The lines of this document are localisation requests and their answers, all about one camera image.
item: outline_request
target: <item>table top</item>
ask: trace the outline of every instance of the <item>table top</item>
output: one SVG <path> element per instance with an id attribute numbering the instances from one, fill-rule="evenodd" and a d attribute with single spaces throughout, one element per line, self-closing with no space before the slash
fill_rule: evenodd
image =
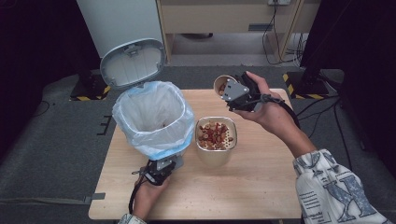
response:
<path id="1" fill-rule="evenodd" d="M 278 92 L 289 105 L 284 90 Z M 260 125 L 228 111 L 213 90 L 183 90 L 194 111 L 202 117 L 223 116 L 234 121 L 238 142 L 230 161 L 219 168 L 206 167 L 198 158 L 194 139 L 183 155 L 184 165 L 171 175 L 168 189 L 151 210 L 151 220 L 182 219 L 281 219 L 300 218 L 295 191 L 293 157 L 286 145 Z M 93 200 L 91 219 L 120 219 L 137 175 L 148 159 L 128 145 L 117 126 L 107 152 Z"/>

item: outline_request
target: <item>white wall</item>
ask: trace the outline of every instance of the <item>white wall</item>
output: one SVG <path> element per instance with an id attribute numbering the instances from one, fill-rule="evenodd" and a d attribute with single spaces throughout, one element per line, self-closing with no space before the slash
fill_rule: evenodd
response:
<path id="1" fill-rule="evenodd" d="M 141 38 L 163 42 L 155 0 L 77 0 L 99 56 Z"/>

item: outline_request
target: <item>gray carpet floor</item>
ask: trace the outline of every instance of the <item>gray carpet floor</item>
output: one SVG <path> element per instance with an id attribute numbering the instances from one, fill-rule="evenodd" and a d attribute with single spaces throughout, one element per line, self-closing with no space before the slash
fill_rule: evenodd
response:
<path id="1" fill-rule="evenodd" d="M 299 69 L 166 66 L 155 79 L 171 81 L 181 89 L 212 89 L 213 81 L 219 75 L 236 75 L 246 70 L 267 78 L 272 88 L 286 89 L 282 75 Z M 122 91 L 111 90 L 107 98 L 101 101 L 69 101 L 69 95 L 77 81 L 78 76 L 65 77 L 44 89 L 44 102 L 0 167 L 0 199 L 51 198 L 82 201 L 94 193 L 116 126 L 115 121 L 110 121 L 106 134 L 100 133 L 104 132 L 106 116 L 111 116 L 112 106 Z M 312 135 L 311 139 L 317 147 L 329 149 L 337 161 L 346 167 L 351 165 L 361 178 L 372 205 L 396 222 L 396 180 L 374 152 L 361 150 L 360 140 L 348 114 L 337 105 L 337 117 L 346 139 L 347 151 L 332 109 L 320 114 L 319 118 L 314 115 L 304 119 L 331 106 L 336 100 L 337 98 L 323 100 L 305 111 L 300 116 L 302 129 Z M 308 99 L 291 100 L 296 113 L 313 102 L 314 100 Z M 113 223 L 113 220 L 90 220 L 89 209 L 88 204 L 2 203 L 0 223 Z M 284 223 L 299 221 L 285 220 Z"/>

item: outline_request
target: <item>trash can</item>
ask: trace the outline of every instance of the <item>trash can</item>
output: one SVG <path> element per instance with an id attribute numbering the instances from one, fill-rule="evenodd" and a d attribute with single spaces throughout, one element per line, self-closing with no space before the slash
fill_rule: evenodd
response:
<path id="1" fill-rule="evenodd" d="M 113 106 L 113 118 L 128 143 L 156 161 L 181 155 L 190 144 L 194 114 L 171 82 L 149 81 L 163 70 L 163 44 L 141 39 L 114 48 L 101 61 L 105 83 L 128 89 Z"/>

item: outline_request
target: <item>person's left hand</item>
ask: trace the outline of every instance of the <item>person's left hand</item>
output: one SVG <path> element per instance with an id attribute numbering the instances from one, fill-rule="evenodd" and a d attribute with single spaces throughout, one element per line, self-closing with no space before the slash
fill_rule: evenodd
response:
<path id="1" fill-rule="evenodd" d="M 149 216 L 149 211 L 157 202 L 163 191 L 168 187 L 170 177 L 167 177 L 161 186 L 150 184 L 146 178 L 143 181 L 144 183 L 134 196 L 134 211 L 132 215 L 146 220 Z"/>

